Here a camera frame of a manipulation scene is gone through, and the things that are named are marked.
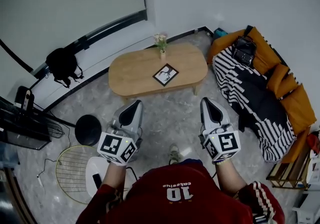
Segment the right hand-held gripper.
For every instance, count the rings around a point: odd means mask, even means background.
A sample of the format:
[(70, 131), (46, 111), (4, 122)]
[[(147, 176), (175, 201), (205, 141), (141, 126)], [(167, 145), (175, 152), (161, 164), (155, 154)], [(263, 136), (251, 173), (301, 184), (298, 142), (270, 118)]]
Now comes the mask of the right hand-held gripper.
[(234, 129), (226, 109), (207, 97), (200, 102), (200, 143), (214, 164), (231, 159), (241, 150), (239, 132)]

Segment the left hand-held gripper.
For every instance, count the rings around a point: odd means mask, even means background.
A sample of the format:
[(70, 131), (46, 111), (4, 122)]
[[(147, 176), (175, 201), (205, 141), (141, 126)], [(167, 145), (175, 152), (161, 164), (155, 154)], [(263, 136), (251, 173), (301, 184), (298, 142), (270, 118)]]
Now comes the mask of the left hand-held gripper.
[(107, 161), (124, 166), (136, 159), (142, 142), (143, 107), (141, 100), (134, 100), (115, 111), (97, 147)]

